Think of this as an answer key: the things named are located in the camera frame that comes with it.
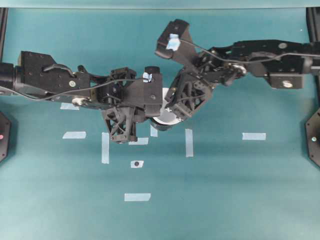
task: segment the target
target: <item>black cable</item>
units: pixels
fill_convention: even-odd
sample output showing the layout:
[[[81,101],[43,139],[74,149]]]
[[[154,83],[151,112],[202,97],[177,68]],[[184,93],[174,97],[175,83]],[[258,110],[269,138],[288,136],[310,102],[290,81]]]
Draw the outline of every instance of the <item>black cable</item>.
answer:
[[[55,97],[58,97],[58,96],[64,95],[64,94],[71,94],[71,93],[76,93],[76,92],[79,92],[79,91],[87,91],[87,90],[96,89],[96,88],[103,87],[103,86],[106,86],[106,85],[109,85],[109,84],[113,84],[113,83],[125,82],[125,81],[135,81],[135,80],[140,80],[140,79],[143,79],[143,78],[141,77],[141,78],[136,78],[136,79],[126,79],[126,78],[124,78],[124,79],[116,79],[116,80],[108,81],[108,82],[105,82],[105,83],[102,83],[102,84],[97,84],[97,85],[94,85],[94,86],[91,86],[91,87],[63,91],[63,92],[60,92],[60,93],[56,93],[56,94],[53,94],[53,95],[50,95],[50,96],[40,97],[40,98],[35,98],[35,97],[32,97],[32,96],[28,96],[27,94],[18,92],[16,90],[13,90],[13,89],[10,89],[10,88],[4,87],[4,86],[0,86],[0,89],[5,89],[7,91],[10,91],[10,92],[15,93],[15,94],[20,95],[20,96],[23,96],[23,97],[25,97],[27,99],[30,99],[30,100],[43,101],[43,100],[49,100],[49,99],[52,99],[52,98],[55,98]]]
[[[301,56],[301,57],[314,57],[314,58],[320,58],[320,54],[308,54],[308,53],[296,53],[296,52],[286,52],[286,53],[282,53],[282,54],[279,54],[279,55],[275,55],[271,58],[268,58],[268,59],[260,59],[260,60],[252,60],[252,61],[240,61],[240,60],[232,60],[232,59],[226,59],[226,58],[222,58],[222,57],[219,57],[217,55],[215,55],[214,53],[204,49],[203,47],[197,45],[197,44],[194,44],[193,42],[190,42],[190,41],[186,41],[186,40],[183,40],[183,39],[180,39],[181,42],[183,43],[187,43],[189,45],[192,45],[196,48],[199,48],[201,49],[202,51],[204,51],[205,53],[215,57],[216,59],[220,60],[220,61],[223,61],[223,62],[232,62],[232,63],[238,63],[238,64],[255,64],[255,63],[263,63],[263,62],[269,62],[269,61],[273,61],[273,60],[277,60],[278,58],[282,58],[284,56],[288,56],[288,55],[291,55],[291,56]]]

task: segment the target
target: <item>teal mat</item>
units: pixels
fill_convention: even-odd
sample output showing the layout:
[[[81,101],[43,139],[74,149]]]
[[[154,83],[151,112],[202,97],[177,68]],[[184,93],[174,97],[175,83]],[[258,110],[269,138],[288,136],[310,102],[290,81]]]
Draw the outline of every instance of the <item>teal mat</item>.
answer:
[[[169,86],[181,66],[154,55],[169,21],[189,23],[205,48],[240,40],[308,42],[304,8],[243,10],[10,9],[3,61],[21,50],[51,54],[96,74],[159,66]],[[193,118],[148,145],[110,144],[101,163],[99,111],[0,97],[12,120],[0,163],[3,240],[317,240],[320,171],[307,157],[304,122],[317,109],[311,76],[301,90],[272,89],[251,75],[219,86]],[[185,128],[194,157],[186,158]],[[66,131],[86,139],[63,140]],[[266,133],[243,141],[242,133]],[[144,161],[130,168],[130,161]],[[125,193],[151,193],[124,202]]]

